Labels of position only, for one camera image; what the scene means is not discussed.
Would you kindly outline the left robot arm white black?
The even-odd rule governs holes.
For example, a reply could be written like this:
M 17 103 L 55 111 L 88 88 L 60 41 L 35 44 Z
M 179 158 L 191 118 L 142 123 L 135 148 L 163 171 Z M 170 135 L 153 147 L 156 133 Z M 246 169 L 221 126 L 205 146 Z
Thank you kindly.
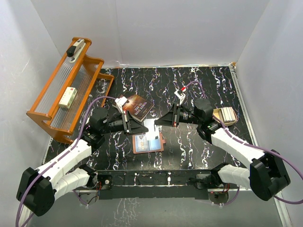
M 109 119 L 106 108 L 94 109 L 83 132 L 79 133 L 79 139 L 48 163 L 37 169 L 29 167 L 23 172 L 17 200 L 39 217 L 66 193 L 78 187 L 94 188 L 98 183 L 96 171 L 85 165 L 72 168 L 96 151 L 105 142 L 106 134 L 114 132 L 135 135 L 148 132 L 148 128 L 128 111 Z

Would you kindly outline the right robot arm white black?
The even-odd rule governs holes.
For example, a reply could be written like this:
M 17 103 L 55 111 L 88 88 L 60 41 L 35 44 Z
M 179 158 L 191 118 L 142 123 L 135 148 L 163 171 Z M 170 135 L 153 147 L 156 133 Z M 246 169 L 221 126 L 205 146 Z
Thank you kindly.
M 200 98 L 195 101 L 193 110 L 174 103 L 169 112 L 154 123 L 170 127 L 178 127 L 181 122 L 196 124 L 202 139 L 225 150 L 244 165 L 236 167 L 222 163 L 213 168 L 209 179 L 215 187 L 236 184 L 251 189 L 257 197 L 268 201 L 290 184 L 286 167 L 277 152 L 262 151 L 231 134 L 215 119 L 213 112 L 209 100 Z

